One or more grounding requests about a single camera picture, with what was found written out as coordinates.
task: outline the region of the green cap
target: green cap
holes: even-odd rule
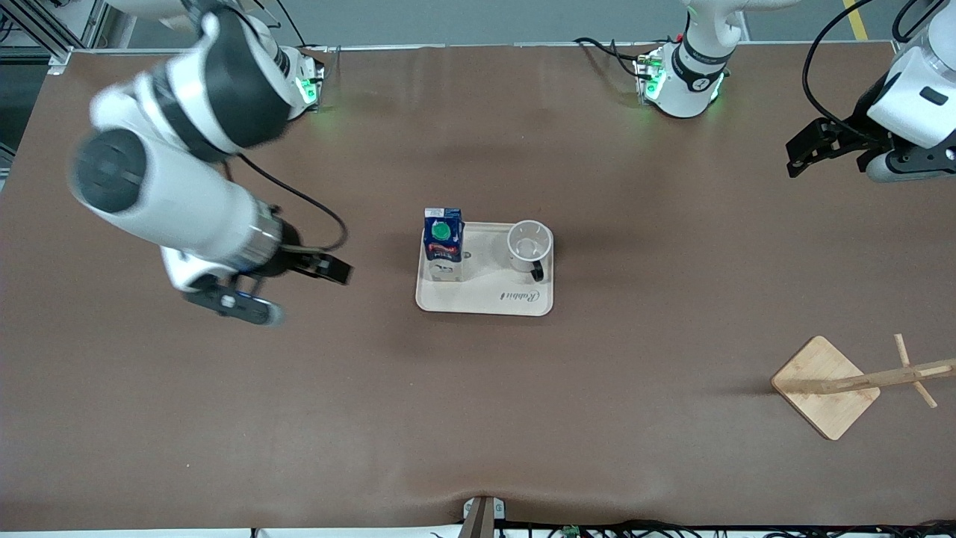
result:
[[[431,236],[439,241],[447,241],[448,238],[451,237],[451,228],[442,221],[432,223]]]

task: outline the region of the black mug handle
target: black mug handle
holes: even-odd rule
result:
[[[541,282],[544,280],[544,267],[541,265],[540,261],[533,261],[532,265],[532,278],[535,282]]]

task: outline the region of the brown table surface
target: brown table surface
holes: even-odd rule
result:
[[[820,437],[770,377],[828,337],[865,371],[956,352],[956,182],[877,185],[852,158],[786,175],[816,113],[806,46],[742,47],[700,118],[637,107],[576,48],[342,54],[326,107],[253,160],[352,227],[350,286],[298,275],[269,330],[183,301],[158,249],[66,187],[87,103],[155,57],[47,78],[2,194],[4,529],[512,520],[917,523],[956,512],[956,383],[891,388]],[[887,44],[823,47],[839,112]],[[312,243],[318,212],[255,176]],[[414,301],[422,209],[554,230],[544,318]]]

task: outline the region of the white tray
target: white tray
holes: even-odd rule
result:
[[[466,222],[463,282],[436,282],[428,275],[424,245],[419,250],[415,302],[427,312],[543,316],[554,305],[554,247],[542,260],[544,280],[519,273],[508,259],[511,224]]]

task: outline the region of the white mug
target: white mug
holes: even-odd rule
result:
[[[536,220],[522,220],[508,230],[508,254],[515,271],[531,273],[535,282],[544,280],[541,261],[551,252],[554,236]]]

